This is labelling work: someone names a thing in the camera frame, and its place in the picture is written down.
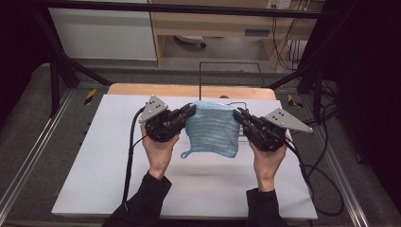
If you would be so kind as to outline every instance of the wooden board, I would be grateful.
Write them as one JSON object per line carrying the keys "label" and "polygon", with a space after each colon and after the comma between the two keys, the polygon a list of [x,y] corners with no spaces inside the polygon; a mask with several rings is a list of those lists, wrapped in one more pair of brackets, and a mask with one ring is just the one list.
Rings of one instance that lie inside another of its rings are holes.
{"label": "wooden board", "polygon": [[[200,87],[193,85],[172,85],[172,84],[134,84],[115,83],[110,86],[109,95],[137,95],[137,96],[199,96]],[[272,89],[249,88],[249,87],[220,87],[202,86],[201,96],[247,99],[275,100]]]}

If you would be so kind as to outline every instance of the metal bracket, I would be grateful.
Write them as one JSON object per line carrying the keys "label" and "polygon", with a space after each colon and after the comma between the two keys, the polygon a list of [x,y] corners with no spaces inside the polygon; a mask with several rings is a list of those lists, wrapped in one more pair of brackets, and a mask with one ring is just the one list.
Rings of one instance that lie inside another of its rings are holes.
{"label": "metal bracket", "polygon": [[167,104],[165,104],[159,97],[152,95],[147,103],[147,106],[145,107],[145,110],[142,112],[141,117],[139,118],[139,123],[142,124],[151,119],[153,116],[156,116],[167,109]]}
{"label": "metal bracket", "polygon": [[283,108],[278,108],[275,111],[265,116],[266,120],[272,124],[282,128],[295,131],[303,131],[312,133],[312,128],[309,128],[304,122],[298,120],[295,116],[291,115]]}

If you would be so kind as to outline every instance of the gray mat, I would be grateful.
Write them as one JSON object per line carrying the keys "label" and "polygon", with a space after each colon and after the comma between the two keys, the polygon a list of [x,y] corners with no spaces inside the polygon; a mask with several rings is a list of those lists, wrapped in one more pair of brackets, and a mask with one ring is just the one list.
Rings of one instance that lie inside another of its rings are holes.
{"label": "gray mat", "polygon": [[24,94],[0,129],[0,198],[35,144],[51,111],[48,70],[33,74]]}

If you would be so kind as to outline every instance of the hand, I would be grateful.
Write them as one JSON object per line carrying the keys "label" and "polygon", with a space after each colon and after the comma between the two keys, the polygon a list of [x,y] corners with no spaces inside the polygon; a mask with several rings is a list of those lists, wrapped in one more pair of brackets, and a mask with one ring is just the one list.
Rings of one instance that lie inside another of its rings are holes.
{"label": "hand", "polygon": [[[141,125],[141,131],[142,136],[147,135],[145,124]],[[144,140],[142,140],[142,145],[147,152],[150,164],[148,173],[152,177],[161,180],[163,176],[165,176],[165,172],[171,160],[173,147],[179,139],[180,137],[178,135],[175,135],[173,138],[170,139],[170,141],[164,143],[156,142],[148,136],[145,137]]]}
{"label": "hand", "polygon": [[274,176],[278,167],[286,157],[287,146],[283,145],[276,151],[261,151],[251,141],[253,150],[253,168],[256,173],[257,185],[260,192],[272,191],[274,189]]}

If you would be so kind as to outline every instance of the white cabinet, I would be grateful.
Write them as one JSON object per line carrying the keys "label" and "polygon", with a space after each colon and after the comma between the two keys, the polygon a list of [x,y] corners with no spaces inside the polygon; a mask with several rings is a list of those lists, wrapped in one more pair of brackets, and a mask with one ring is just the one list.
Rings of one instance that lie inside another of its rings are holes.
{"label": "white cabinet", "polygon": [[[101,1],[147,3],[146,0]],[[62,46],[71,58],[156,61],[148,12],[49,10]]]}

